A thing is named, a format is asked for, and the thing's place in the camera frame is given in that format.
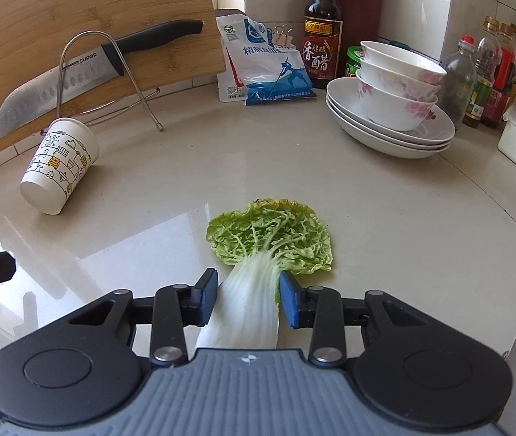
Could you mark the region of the crinkled napa cabbage leaf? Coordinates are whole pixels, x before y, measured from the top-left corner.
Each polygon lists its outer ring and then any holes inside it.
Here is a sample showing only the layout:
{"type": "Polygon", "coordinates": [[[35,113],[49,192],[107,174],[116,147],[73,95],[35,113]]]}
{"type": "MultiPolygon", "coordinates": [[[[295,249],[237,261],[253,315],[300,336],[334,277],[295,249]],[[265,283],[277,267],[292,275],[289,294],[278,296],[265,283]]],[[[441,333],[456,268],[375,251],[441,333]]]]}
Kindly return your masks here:
{"type": "Polygon", "coordinates": [[[215,256],[233,269],[218,288],[197,348],[275,348],[280,327],[279,277],[332,269],[330,232],[311,208],[258,199],[244,211],[213,218],[206,230],[215,256]]]}

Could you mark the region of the bottom white plate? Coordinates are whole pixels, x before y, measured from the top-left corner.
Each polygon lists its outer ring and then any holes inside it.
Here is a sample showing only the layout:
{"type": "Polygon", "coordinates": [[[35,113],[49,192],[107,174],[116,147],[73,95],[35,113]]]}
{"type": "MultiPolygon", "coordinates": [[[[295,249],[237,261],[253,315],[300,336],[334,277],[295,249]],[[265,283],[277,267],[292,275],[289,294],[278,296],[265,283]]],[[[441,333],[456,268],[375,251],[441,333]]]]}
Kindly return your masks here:
{"type": "Polygon", "coordinates": [[[450,148],[450,144],[444,145],[440,149],[433,150],[419,150],[404,147],[392,142],[382,140],[373,134],[367,133],[365,130],[356,127],[347,120],[345,115],[339,114],[339,111],[328,104],[330,111],[336,118],[339,126],[353,139],[360,142],[364,146],[373,149],[379,153],[387,154],[394,158],[407,158],[408,160],[421,160],[422,158],[429,158],[436,154],[441,154],[450,148]]]}

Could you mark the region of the white plate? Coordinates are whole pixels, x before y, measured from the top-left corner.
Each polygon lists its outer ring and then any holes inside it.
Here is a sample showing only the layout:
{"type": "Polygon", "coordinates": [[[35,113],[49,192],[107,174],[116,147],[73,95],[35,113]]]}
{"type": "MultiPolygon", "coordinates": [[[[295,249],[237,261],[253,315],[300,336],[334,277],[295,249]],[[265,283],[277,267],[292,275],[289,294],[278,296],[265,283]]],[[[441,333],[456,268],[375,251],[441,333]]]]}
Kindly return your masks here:
{"type": "Polygon", "coordinates": [[[352,124],[349,117],[346,117],[340,111],[329,97],[326,97],[326,104],[334,114],[339,126],[353,139],[362,143],[366,147],[378,151],[387,156],[395,158],[410,158],[410,160],[419,160],[420,158],[428,158],[434,154],[445,152],[450,143],[441,146],[426,146],[408,143],[398,139],[392,139],[373,130],[367,129],[360,123],[352,124]]]}
{"type": "Polygon", "coordinates": [[[373,149],[379,153],[387,154],[394,158],[407,158],[408,160],[421,160],[422,158],[429,158],[436,154],[441,154],[450,148],[450,144],[444,145],[440,149],[433,150],[419,150],[404,147],[392,142],[382,140],[373,134],[367,133],[365,130],[356,127],[347,120],[345,115],[339,114],[339,111],[328,104],[330,111],[336,118],[339,126],[353,139],[360,142],[364,146],[373,149]]]}
{"type": "Polygon", "coordinates": [[[425,146],[455,137],[450,118],[431,101],[394,96],[355,77],[331,81],[326,93],[342,114],[382,135],[425,146]]]}

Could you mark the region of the middle white plate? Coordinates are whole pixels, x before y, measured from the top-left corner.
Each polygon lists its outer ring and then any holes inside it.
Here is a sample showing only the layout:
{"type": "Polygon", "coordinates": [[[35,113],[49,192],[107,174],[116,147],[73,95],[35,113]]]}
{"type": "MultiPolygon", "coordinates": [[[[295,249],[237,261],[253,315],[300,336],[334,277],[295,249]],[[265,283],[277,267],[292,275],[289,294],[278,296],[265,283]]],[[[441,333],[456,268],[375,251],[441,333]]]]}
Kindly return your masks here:
{"type": "Polygon", "coordinates": [[[387,156],[395,158],[410,158],[410,160],[419,160],[420,158],[428,158],[434,154],[445,152],[450,143],[441,146],[426,146],[408,143],[398,139],[392,139],[373,130],[367,129],[360,123],[352,124],[349,117],[346,117],[340,111],[329,97],[326,97],[326,104],[334,114],[339,126],[353,139],[362,143],[366,147],[378,151],[387,156]]]}

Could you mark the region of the bottom white floral bowl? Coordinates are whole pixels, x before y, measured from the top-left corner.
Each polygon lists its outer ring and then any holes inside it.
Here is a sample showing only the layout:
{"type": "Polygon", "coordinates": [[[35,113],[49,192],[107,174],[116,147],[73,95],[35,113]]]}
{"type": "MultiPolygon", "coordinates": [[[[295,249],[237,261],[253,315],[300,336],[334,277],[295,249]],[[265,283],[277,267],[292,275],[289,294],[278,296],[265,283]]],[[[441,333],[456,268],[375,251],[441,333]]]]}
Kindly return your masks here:
{"type": "Polygon", "coordinates": [[[394,96],[366,83],[362,79],[361,69],[356,71],[355,76],[359,81],[362,113],[376,124],[395,131],[412,131],[419,127],[438,101],[438,97],[434,101],[417,101],[394,96]]]}

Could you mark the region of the white floral bowl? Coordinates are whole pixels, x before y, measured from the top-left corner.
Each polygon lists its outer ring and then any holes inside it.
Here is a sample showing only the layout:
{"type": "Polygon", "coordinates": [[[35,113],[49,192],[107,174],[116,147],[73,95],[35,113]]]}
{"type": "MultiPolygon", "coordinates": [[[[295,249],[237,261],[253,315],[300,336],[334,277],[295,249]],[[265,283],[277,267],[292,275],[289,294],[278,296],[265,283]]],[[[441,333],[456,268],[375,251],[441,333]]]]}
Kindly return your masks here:
{"type": "Polygon", "coordinates": [[[412,131],[419,127],[438,101],[438,97],[434,101],[417,101],[394,96],[366,83],[362,79],[361,69],[356,71],[355,76],[359,81],[362,113],[376,124],[395,131],[412,131]]]}
{"type": "Polygon", "coordinates": [[[441,89],[439,85],[421,82],[364,60],[360,61],[360,69],[362,79],[369,85],[408,100],[434,101],[441,89]]]}
{"type": "Polygon", "coordinates": [[[431,85],[439,85],[447,72],[438,63],[420,54],[378,41],[363,40],[363,60],[391,72],[431,85]]]}

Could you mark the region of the blue white salt bag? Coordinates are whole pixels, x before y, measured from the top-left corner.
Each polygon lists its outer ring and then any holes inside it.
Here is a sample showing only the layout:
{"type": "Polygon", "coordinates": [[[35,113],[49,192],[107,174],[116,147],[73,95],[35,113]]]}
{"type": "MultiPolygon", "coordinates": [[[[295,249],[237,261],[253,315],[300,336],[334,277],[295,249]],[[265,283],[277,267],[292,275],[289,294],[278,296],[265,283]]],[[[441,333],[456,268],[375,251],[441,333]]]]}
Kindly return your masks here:
{"type": "Polygon", "coordinates": [[[271,29],[243,14],[219,16],[217,26],[246,105],[316,96],[297,49],[275,43],[271,29]]]}

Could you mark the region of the bamboo cutting board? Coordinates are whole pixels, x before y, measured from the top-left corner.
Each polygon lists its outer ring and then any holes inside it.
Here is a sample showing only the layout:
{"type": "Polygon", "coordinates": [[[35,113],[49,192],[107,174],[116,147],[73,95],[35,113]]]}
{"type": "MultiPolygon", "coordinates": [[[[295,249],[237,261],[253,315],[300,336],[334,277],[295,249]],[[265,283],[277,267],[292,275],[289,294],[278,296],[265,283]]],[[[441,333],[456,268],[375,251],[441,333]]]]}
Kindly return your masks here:
{"type": "MultiPolygon", "coordinates": [[[[225,59],[212,0],[0,0],[0,106],[17,87],[103,40],[94,31],[120,37],[174,20],[199,20],[198,35],[132,53],[135,77],[115,78],[64,104],[63,113],[78,114],[136,89],[150,90],[222,73],[225,59]]],[[[0,139],[0,152],[48,126],[54,112],[0,139]]]]}

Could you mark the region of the small green lid jar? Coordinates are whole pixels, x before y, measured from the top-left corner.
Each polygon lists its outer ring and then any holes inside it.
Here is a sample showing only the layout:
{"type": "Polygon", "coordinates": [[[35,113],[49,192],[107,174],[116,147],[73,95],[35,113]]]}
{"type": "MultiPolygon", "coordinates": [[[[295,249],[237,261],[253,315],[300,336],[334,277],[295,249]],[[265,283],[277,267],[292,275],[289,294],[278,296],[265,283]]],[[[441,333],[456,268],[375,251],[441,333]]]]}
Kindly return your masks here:
{"type": "Polygon", "coordinates": [[[360,59],[362,58],[362,48],[359,45],[352,45],[347,48],[346,59],[346,77],[354,77],[360,68],[360,59]]]}

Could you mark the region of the clear bottle red cap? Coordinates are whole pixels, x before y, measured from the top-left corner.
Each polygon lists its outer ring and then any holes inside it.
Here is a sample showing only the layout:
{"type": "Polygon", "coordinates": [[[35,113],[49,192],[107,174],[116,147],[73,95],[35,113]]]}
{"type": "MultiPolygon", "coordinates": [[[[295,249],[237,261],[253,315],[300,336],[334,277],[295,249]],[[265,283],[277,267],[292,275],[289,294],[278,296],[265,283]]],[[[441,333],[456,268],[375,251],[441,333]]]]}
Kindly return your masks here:
{"type": "Polygon", "coordinates": [[[463,35],[457,50],[446,56],[440,64],[446,75],[438,93],[438,107],[451,119],[455,130],[462,124],[477,79],[472,59],[475,49],[475,40],[469,35],[463,35]]]}

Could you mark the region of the top white floral bowl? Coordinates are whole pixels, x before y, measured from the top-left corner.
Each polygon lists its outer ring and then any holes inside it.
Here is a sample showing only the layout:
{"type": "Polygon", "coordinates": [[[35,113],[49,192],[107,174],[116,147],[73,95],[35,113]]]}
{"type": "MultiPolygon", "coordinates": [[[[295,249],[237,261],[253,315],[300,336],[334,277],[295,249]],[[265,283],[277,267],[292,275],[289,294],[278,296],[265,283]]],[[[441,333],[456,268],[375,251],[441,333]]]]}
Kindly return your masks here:
{"type": "Polygon", "coordinates": [[[363,60],[391,72],[431,85],[439,85],[447,72],[438,63],[420,54],[378,41],[363,40],[363,60]]]}

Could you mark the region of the dark vinegar bottle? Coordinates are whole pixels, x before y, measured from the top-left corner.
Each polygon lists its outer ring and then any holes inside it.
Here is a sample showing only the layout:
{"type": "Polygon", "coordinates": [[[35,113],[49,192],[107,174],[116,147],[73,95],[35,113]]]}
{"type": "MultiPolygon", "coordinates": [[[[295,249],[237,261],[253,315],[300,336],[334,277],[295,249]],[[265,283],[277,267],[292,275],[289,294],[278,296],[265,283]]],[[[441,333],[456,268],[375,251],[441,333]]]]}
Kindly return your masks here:
{"type": "Polygon", "coordinates": [[[312,86],[325,89],[337,74],[343,28],[337,0],[312,0],[304,11],[301,57],[312,86]]]}

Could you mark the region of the green label oil bottle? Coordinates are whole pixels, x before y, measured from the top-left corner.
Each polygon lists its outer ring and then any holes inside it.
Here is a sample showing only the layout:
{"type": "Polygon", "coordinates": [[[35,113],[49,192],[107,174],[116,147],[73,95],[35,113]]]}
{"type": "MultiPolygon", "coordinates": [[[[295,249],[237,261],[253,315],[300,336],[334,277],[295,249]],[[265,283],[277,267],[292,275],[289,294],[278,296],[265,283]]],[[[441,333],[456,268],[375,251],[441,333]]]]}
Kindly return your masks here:
{"type": "Polygon", "coordinates": [[[492,16],[486,16],[483,29],[484,35],[473,57],[477,79],[463,119],[463,123],[472,128],[480,124],[489,96],[492,94],[496,67],[501,58],[501,45],[497,38],[499,21],[492,16]]]}

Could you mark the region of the dark red knife block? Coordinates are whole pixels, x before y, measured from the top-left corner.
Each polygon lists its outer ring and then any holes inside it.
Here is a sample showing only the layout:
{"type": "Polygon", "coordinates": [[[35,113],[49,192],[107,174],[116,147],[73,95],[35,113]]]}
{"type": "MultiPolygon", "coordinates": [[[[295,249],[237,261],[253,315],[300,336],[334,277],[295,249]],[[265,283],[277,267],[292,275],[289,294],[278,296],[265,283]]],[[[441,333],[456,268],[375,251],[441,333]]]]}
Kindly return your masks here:
{"type": "Polygon", "coordinates": [[[360,45],[362,40],[375,40],[378,36],[383,0],[337,0],[343,15],[337,76],[346,73],[347,50],[360,45]]]}

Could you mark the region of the black handled santoku knife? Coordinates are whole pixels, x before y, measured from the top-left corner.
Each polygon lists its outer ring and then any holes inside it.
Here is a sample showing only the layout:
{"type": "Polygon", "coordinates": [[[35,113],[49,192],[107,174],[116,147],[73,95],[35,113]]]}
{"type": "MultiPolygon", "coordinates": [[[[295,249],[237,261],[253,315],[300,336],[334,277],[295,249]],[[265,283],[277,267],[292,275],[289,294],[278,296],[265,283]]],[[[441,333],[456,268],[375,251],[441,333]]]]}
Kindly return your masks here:
{"type": "Polygon", "coordinates": [[[125,75],[121,57],[198,35],[204,23],[176,20],[122,36],[76,56],[14,89],[0,106],[0,139],[66,102],[125,75]]]}

